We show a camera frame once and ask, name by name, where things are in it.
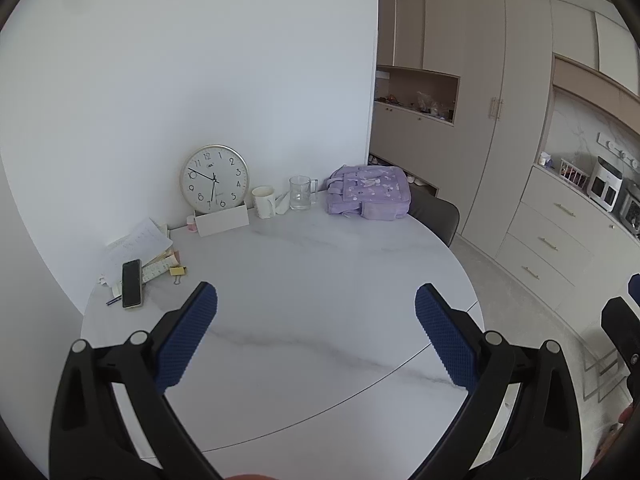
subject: blue gripper pad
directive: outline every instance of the blue gripper pad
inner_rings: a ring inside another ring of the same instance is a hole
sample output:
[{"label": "blue gripper pad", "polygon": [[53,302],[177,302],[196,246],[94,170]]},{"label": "blue gripper pad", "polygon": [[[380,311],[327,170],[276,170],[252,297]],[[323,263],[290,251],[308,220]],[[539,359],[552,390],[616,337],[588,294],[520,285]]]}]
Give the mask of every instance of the blue gripper pad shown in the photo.
[{"label": "blue gripper pad", "polygon": [[634,274],[628,284],[629,295],[640,305],[640,274]]},{"label": "blue gripper pad", "polygon": [[416,292],[415,315],[418,321],[453,383],[471,393],[478,384],[476,354],[451,319],[450,310],[433,285],[423,285]]},{"label": "blue gripper pad", "polygon": [[218,311],[216,289],[206,283],[181,308],[180,319],[156,355],[156,389],[161,395],[180,382],[200,340]]}]

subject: marble backsplash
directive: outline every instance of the marble backsplash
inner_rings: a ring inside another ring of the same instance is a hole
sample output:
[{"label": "marble backsplash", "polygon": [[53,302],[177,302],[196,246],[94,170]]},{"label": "marble backsplash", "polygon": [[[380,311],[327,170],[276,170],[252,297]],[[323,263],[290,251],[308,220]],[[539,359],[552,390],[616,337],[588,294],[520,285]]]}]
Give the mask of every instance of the marble backsplash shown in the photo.
[{"label": "marble backsplash", "polygon": [[560,159],[564,158],[591,174],[596,158],[601,156],[618,168],[625,178],[640,182],[640,173],[636,173],[607,148],[598,144],[600,132],[611,136],[617,144],[624,146],[630,156],[640,160],[638,134],[603,111],[556,91],[554,112],[543,147],[551,155],[556,171],[560,168]]}]

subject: white mug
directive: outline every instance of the white mug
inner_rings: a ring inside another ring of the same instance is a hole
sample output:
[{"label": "white mug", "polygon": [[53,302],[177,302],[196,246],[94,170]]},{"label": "white mug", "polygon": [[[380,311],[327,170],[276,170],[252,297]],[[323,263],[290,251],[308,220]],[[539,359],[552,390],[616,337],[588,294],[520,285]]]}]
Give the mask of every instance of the white mug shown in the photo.
[{"label": "white mug", "polygon": [[254,196],[255,208],[260,218],[276,216],[276,191],[271,186],[256,187],[251,194]]}]

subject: clock face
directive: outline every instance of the clock face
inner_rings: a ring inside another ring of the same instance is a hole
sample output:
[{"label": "clock face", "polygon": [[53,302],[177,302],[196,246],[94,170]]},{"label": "clock face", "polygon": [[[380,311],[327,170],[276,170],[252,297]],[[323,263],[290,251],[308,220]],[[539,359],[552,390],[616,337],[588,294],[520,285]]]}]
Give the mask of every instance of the clock face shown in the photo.
[{"label": "clock face", "polygon": [[206,146],[191,155],[180,174],[180,188],[200,213],[213,213],[244,202],[249,171],[242,157],[226,146]]}]

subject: smartphone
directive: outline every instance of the smartphone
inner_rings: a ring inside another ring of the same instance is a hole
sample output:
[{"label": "smartphone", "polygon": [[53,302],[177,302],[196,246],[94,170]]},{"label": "smartphone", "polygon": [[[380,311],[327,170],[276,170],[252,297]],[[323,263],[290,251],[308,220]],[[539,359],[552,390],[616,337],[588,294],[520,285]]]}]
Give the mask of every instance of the smartphone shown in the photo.
[{"label": "smartphone", "polygon": [[142,265],[140,260],[122,264],[122,307],[142,305]]}]

